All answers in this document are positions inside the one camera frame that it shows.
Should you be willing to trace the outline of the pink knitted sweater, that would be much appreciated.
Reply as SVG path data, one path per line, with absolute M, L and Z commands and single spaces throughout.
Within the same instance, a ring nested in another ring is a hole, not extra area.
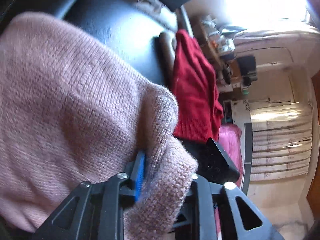
M 175 97 L 81 29 L 25 12 L 1 35 L 1 217 L 34 232 L 81 181 L 99 183 L 146 151 L 126 239 L 165 239 L 196 160 L 173 136 Z

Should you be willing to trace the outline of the pink ruffled fabric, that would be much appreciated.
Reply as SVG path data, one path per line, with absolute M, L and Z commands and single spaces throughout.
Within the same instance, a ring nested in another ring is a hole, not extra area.
M 218 142 L 231 158 L 232 162 L 240 172 L 240 177 L 235 183 L 239 188 L 241 187 L 243 176 L 243 161 L 241 154 L 241 129 L 234 124 L 221 125 L 219 129 Z

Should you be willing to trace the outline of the red knitted sweater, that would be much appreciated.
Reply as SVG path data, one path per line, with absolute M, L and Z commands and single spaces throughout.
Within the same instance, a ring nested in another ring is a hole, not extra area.
M 214 67 L 197 40 L 185 30 L 176 33 L 176 56 L 170 91 L 178 103 L 174 136 L 205 143 L 218 140 L 223 119 Z

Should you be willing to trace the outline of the cluttered wooden desk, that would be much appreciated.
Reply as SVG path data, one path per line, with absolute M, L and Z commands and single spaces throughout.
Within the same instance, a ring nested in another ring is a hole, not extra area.
M 216 72 L 219 92 L 230 93 L 234 89 L 246 91 L 258 80 L 254 55 L 240 56 L 235 51 L 233 39 L 216 26 L 211 16 L 197 20 L 198 43 Z

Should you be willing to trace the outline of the black leather sofa seat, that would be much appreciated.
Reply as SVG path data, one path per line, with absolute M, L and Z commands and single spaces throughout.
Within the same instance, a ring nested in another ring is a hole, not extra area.
M 159 36 L 166 28 L 126 0 L 25 0 L 30 11 L 63 19 L 110 47 L 154 83 L 168 85 Z

